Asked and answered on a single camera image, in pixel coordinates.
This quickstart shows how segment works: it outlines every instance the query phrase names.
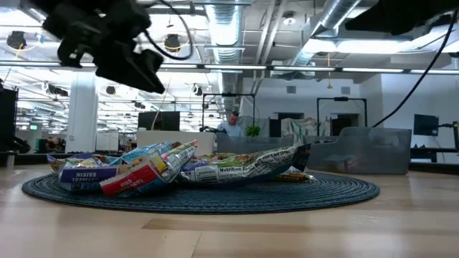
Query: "ceiling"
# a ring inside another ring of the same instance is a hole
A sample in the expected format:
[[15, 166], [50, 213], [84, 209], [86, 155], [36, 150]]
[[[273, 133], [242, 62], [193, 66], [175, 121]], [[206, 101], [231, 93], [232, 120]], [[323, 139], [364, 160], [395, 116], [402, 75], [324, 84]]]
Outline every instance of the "ceiling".
[[[294, 11], [293, 18], [295, 23], [285, 25], [280, 23], [277, 33], [274, 38], [274, 47], [271, 47], [267, 62], [284, 61], [293, 58], [304, 45], [302, 33], [304, 30], [305, 22], [309, 17], [320, 14], [325, 0], [316, 1], [301, 1], [290, 0], [285, 5], [285, 11]], [[349, 18], [362, 13], [366, 8], [372, 6], [377, 1], [363, 0], [360, 5], [350, 14]], [[255, 61], [258, 44], [262, 35], [262, 26], [264, 23], [269, 22], [266, 18], [266, 10], [271, 4], [271, 0], [254, 0], [251, 5], [244, 8], [244, 15], [242, 20], [242, 61], [243, 64], [252, 64]], [[178, 34], [179, 40], [182, 43], [179, 56], [185, 56], [189, 53], [187, 44], [189, 40], [186, 38], [184, 26], [181, 24], [177, 16], [170, 14], [153, 14], [151, 11], [152, 26], [148, 29], [150, 35], [155, 42], [161, 44], [167, 34]], [[185, 63], [213, 63], [213, 51], [211, 37], [209, 33], [209, 25], [207, 18], [200, 15], [183, 15], [186, 23], [188, 24], [193, 35], [193, 42], [196, 45], [194, 55], [190, 60]], [[55, 38], [40, 29], [40, 22], [31, 17], [30, 13], [21, 11], [14, 7], [0, 9], [0, 60], [18, 60], [23, 62], [28, 61], [58, 61], [57, 48], [59, 42]], [[6, 40], [12, 31], [25, 32], [24, 38], [27, 41], [27, 47], [20, 52], [11, 48], [6, 44]], [[453, 45], [459, 39], [459, 32], [454, 31], [449, 45]], [[436, 37], [435, 40], [429, 41], [430, 44], [439, 42], [441, 38]], [[140, 36], [138, 38], [142, 48], [153, 49], [147, 43], [147, 38]], [[359, 54], [348, 52], [330, 52], [325, 55], [316, 54], [311, 60], [317, 66], [340, 66], [340, 67], [379, 67], [379, 68], [425, 68], [428, 62], [435, 54], [435, 48], [429, 49], [426, 47], [424, 50], [417, 50], [409, 54]], [[91, 56], [84, 57], [85, 62], [91, 62]], [[165, 59], [165, 63], [176, 62], [170, 59]], [[434, 68], [441, 68], [450, 64], [450, 58], [447, 54], [442, 54]], [[0, 77], [5, 78], [8, 75], [5, 85], [7, 87], [18, 87], [19, 98], [24, 102], [22, 107], [19, 108], [20, 113], [24, 113], [22, 117], [26, 120], [36, 115], [32, 115], [33, 110], [39, 111], [39, 116], [48, 115], [50, 121], [52, 116], [49, 110], [46, 111], [45, 107], [50, 109], [59, 110], [58, 113], [52, 113], [55, 118], [59, 118], [62, 122], [60, 127], [47, 127], [48, 130], [65, 129], [66, 117], [68, 113], [68, 98], [59, 97], [61, 101], [52, 101], [56, 96], [50, 95], [43, 90], [48, 82], [49, 85], [60, 87], [63, 90], [71, 93], [71, 85], [75, 76], [75, 71], [62, 68], [62, 69], [29, 69], [26, 67], [0, 67]], [[328, 78], [327, 72], [316, 72], [311, 79], [320, 80]], [[355, 83], [360, 83], [362, 80], [368, 78], [368, 74], [358, 73], [332, 73], [331, 77], [335, 79], [352, 79]], [[206, 93], [219, 93], [218, 74], [216, 72], [159, 72], [158, 77], [163, 82], [165, 87], [168, 88], [165, 95], [158, 95], [153, 93], [141, 92], [124, 85], [108, 80], [99, 80], [100, 85], [100, 104], [99, 104], [99, 127], [101, 130], [107, 128], [118, 128], [119, 130], [131, 130], [136, 128], [137, 117], [136, 113], [145, 110], [180, 110], [183, 111], [183, 126], [184, 130], [197, 130], [200, 124], [201, 113], [198, 113], [202, 105], [202, 97], [196, 96], [191, 92], [190, 87], [194, 85], [200, 86], [203, 92]], [[107, 86], [116, 87], [116, 94], [109, 95], [106, 92]], [[165, 104], [161, 107], [161, 101], [165, 99]], [[145, 104], [145, 109], [138, 109], [134, 106], [134, 101]], [[35, 108], [27, 108], [30, 104], [36, 103]], [[220, 115], [222, 109], [220, 105], [211, 105], [206, 111], [207, 120], [206, 124], [217, 124], [224, 118]]]

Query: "round rug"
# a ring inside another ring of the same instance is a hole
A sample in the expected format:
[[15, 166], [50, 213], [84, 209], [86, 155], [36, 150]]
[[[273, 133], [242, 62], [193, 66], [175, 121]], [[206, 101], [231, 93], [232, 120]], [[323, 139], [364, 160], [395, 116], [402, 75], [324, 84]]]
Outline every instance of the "round rug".
[[22, 191], [61, 204], [124, 211], [181, 214], [256, 214], [324, 209], [369, 200], [379, 194], [373, 183], [355, 178], [311, 173], [317, 181], [254, 183], [232, 189], [175, 188], [144, 198], [116, 198], [102, 194], [72, 195], [56, 175], [32, 179]]

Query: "light wood surface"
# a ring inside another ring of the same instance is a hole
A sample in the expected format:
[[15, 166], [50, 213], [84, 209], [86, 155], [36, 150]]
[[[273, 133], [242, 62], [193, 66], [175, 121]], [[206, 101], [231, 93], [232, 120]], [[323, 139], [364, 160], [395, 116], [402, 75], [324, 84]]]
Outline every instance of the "light wood surface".
[[459, 257], [456, 176], [358, 176], [381, 195], [335, 209], [213, 216], [64, 206], [21, 192], [48, 171], [0, 170], [2, 257]]

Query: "exposed ductwork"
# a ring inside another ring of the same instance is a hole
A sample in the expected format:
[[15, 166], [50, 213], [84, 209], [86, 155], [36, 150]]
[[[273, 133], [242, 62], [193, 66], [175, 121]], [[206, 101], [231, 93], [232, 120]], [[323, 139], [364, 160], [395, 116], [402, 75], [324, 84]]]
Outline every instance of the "exposed ductwork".
[[[309, 39], [322, 32], [337, 29], [360, 1], [361, 0], [327, 0], [322, 13], [316, 18], [312, 17], [308, 19], [306, 22], [303, 31], [303, 38], [306, 39], [306, 43], [299, 53], [289, 62], [289, 65], [306, 66], [315, 54], [315, 52], [309, 49]], [[304, 75], [298, 72], [290, 72], [279, 77], [291, 80], [294, 78], [302, 78]]]
[[[233, 5], [206, 6], [209, 17], [209, 32], [213, 45], [236, 47], [241, 42], [242, 7]], [[213, 49], [217, 64], [239, 64], [240, 49]], [[237, 92], [242, 87], [242, 74], [220, 73], [219, 88], [221, 92]], [[225, 111], [232, 111], [232, 100], [223, 99]]]

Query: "clear plastic bin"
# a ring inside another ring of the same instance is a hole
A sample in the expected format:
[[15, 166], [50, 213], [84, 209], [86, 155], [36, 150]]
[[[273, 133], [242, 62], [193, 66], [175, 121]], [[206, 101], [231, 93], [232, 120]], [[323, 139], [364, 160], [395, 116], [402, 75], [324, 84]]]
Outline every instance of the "clear plastic bin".
[[293, 135], [287, 135], [282, 138], [229, 137], [224, 133], [217, 133], [218, 153], [248, 154], [292, 145]]
[[307, 167], [336, 173], [405, 175], [410, 146], [411, 130], [344, 128], [335, 142], [312, 146]]

